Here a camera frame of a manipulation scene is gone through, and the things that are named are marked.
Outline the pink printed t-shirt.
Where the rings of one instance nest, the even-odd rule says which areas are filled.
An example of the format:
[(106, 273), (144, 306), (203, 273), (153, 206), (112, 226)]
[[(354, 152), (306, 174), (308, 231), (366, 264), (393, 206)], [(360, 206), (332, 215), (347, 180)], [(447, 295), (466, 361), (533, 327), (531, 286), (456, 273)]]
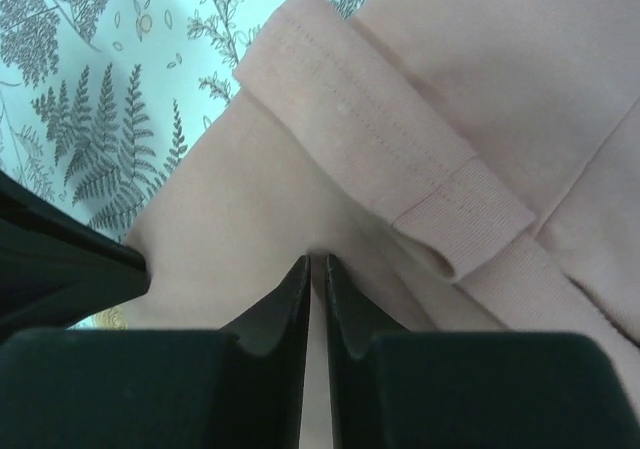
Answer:
[(333, 442), (325, 268), (412, 332), (594, 341), (639, 423), (639, 0), (286, 0), (235, 70), (401, 280), (327, 253), (301, 441)]

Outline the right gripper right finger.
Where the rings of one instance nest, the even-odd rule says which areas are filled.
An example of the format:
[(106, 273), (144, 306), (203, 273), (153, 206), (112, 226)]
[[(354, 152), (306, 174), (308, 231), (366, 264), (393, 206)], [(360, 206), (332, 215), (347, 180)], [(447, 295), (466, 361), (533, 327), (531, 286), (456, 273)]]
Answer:
[(608, 356), (554, 332), (412, 332), (329, 256), (325, 310), (338, 448), (635, 448)]

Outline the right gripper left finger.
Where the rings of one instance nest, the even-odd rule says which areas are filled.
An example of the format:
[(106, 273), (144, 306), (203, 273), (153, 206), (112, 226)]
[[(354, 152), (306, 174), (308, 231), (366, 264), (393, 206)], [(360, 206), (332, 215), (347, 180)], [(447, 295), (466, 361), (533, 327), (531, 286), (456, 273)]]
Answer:
[(33, 329), (1, 347), (5, 448), (295, 448), (311, 262), (217, 330)]

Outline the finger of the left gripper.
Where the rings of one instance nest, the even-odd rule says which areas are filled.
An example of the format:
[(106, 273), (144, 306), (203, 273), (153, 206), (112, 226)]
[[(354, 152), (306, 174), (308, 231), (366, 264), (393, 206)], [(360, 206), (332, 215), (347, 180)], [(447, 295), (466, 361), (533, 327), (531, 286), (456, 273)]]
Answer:
[(68, 328), (146, 294), (144, 257), (1, 175), (1, 337)]

